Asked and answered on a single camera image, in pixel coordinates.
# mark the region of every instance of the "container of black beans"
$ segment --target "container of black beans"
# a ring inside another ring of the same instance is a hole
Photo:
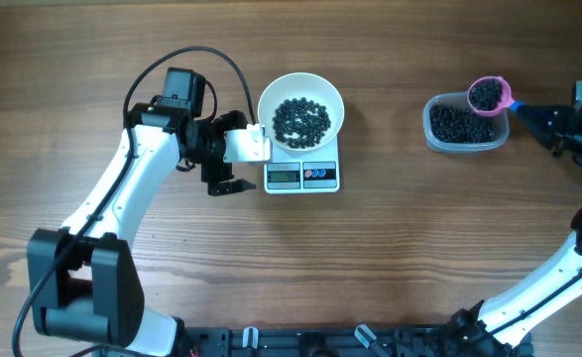
[[[288,151],[316,150],[334,139],[343,124],[343,99],[326,79],[291,73],[271,83],[258,104],[260,124]]]
[[[422,124],[427,147],[442,153],[474,153],[502,146],[509,138],[507,112],[475,114],[468,92],[440,94],[425,105]]]

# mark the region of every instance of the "white scale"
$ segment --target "white scale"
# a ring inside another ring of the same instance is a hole
[[[273,144],[264,165],[264,189],[270,194],[326,193],[339,190],[339,145],[335,136],[310,152],[291,152]]]

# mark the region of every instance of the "wooden table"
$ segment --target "wooden table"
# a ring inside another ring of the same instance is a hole
[[[266,195],[262,170],[249,166],[236,176],[259,188],[221,198],[197,171],[167,179],[133,255],[147,304],[189,326],[442,323],[511,287],[569,233],[582,172],[567,158],[553,159],[513,118],[499,150],[435,154],[421,111],[487,74],[524,101],[569,103],[582,79],[582,1],[1,7],[0,356],[28,293],[31,234],[59,227],[103,173],[138,73],[190,45],[236,61],[255,105],[280,75],[322,75],[346,119],[336,194]],[[211,80],[220,113],[246,111],[221,59],[169,65]],[[166,69],[132,102],[160,93]],[[35,334],[30,318],[22,345],[27,356],[84,346]],[[537,327],[534,345],[537,356],[582,356],[582,298]]]

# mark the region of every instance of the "pink cup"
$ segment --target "pink cup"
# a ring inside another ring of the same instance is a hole
[[[498,106],[494,110],[480,110],[476,109],[476,107],[471,104],[471,100],[469,100],[469,93],[471,93],[471,89],[474,86],[478,85],[481,81],[487,79],[495,79],[502,85],[502,96],[500,97],[500,101],[498,102]],[[474,113],[484,116],[484,117],[493,117],[498,114],[501,114],[508,108],[510,108],[516,100],[511,97],[511,86],[500,76],[489,75],[486,77],[482,77],[476,80],[471,86],[469,87],[469,91],[467,92],[467,101],[469,101],[469,106]]]

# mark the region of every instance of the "black beans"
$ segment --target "black beans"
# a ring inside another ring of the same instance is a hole
[[[318,145],[331,124],[326,107],[305,97],[285,100],[273,118],[276,140],[293,149]]]
[[[476,115],[470,109],[436,104],[429,114],[431,131],[442,142],[476,144],[496,140],[492,119]]]
[[[502,85],[497,79],[483,80],[469,92],[469,101],[479,110],[496,109],[502,98]]]

